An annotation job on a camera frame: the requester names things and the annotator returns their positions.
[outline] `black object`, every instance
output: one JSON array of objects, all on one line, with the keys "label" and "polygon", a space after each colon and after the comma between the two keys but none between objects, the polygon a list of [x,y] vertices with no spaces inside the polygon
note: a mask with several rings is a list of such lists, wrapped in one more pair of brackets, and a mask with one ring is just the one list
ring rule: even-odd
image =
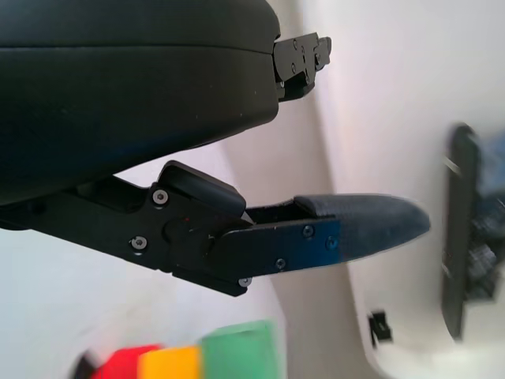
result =
[{"label": "black object", "polygon": [[372,313],[368,318],[368,326],[370,327],[370,338],[374,349],[377,347],[377,342],[391,342],[393,340],[393,332],[387,324],[384,311]]},{"label": "black object", "polygon": [[448,156],[447,233],[443,259],[442,313],[451,336],[462,338],[472,219],[477,200],[479,147],[467,125],[454,130]]},{"label": "black object", "polygon": [[86,353],[77,361],[69,379],[91,379],[97,368],[98,367],[89,357],[88,353]]},{"label": "black object", "polygon": [[330,62],[317,34],[275,42],[265,0],[7,0],[0,16],[0,226],[33,229],[230,295],[253,276],[366,257],[425,233],[401,199],[246,208],[176,162],[131,166],[271,121]]},{"label": "black object", "polygon": [[[148,189],[111,177],[10,205],[0,217],[234,296],[246,291],[241,279],[350,261],[429,229],[415,205],[378,195],[245,209],[233,187],[177,162]],[[387,223],[366,221],[379,218]]]}]

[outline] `bolt head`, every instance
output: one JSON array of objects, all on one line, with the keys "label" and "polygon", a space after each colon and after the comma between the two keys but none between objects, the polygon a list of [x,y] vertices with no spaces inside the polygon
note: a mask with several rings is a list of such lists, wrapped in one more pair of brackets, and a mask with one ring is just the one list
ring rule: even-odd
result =
[{"label": "bolt head", "polygon": [[277,267],[279,271],[282,271],[284,268],[286,268],[286,261],[284,261],[282,258],[279,258],[275,262],[275,267]]},{"label": "bolt head", "polygon": [[339,241],[337,238],[330,236],[326,240],[326,249],[327,250],[336,250],[339,246]]},{"label": "bolt head", "polygon": [[239,279],[238,280],[238,285],[240,287],[246,288],[249,287],[249,285],[253,282],[253,278],[244,278],[244,279]]},{"label": "bolt head", "polygon": [[136,236],[133,238],[129,244],[137,251],[144,250],[146,247],[148,247],[148,240],[145,237],[142,237],[140,235]]},{"label": "bolt head", "polygon": [[314,227],[312,225],[305,225],[301,230],[301,234],[305,238],[311,238],[314,235]]},{"label": "bolt head", "polygon": [[162,189],[158,189],[152,194],[152,200],[157,205],[165,205],[168,202],[168,199],[168,193]]}]

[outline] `red block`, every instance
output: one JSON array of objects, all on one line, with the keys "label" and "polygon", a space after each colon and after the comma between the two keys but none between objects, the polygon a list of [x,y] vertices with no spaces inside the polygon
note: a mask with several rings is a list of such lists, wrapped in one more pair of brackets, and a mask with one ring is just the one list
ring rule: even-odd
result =
[{"label": "red block", "polygon": [[137,379],[139,357],[161,348],[161,345],[148,345],[118,350],[93,374],[92,379]]}]

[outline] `yellow block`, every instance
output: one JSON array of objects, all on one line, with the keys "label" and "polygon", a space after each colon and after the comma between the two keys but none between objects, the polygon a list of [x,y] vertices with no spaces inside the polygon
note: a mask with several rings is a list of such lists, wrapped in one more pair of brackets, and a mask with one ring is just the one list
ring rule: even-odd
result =
[{"label": "yellow block", "polygon": [[150,351],[141,355],[139,379],[200,379],[200,348]]}]

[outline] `green block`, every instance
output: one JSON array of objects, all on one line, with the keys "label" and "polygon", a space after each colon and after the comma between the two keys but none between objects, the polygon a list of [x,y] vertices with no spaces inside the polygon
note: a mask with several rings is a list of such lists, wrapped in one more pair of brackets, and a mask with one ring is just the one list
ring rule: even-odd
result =
[{"label": "green block", "polygon": [[217,329],[200,344],[202,379],[279,379],[274,335],[269,321]]}]

